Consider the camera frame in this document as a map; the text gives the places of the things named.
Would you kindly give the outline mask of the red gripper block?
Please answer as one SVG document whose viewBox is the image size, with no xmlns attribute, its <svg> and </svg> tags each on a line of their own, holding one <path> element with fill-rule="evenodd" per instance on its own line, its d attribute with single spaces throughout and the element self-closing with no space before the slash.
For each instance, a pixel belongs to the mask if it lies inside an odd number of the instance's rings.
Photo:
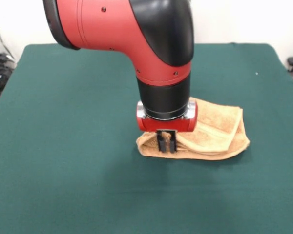
<svg viewBox="0 0 293 234">
<path fill-rule="evenodd" d="M 136 107 L 136 119 L 140 130 L 145 132 L 156 132 L 158 148 L 161 153 L 167 152 L 166 139 L 163 136 L 164 130 L 177 132 L 193 132 L 197 124 L 198 105 L 196 101 L 189 101 L 186 112 L 179 118 L 171 120 L 158 120 L 150 118 L 145 111 L 141 101 Z M 169 132 L 169 151 L 174 154 L 177 151 L 176 133 Z"/>
</svg>

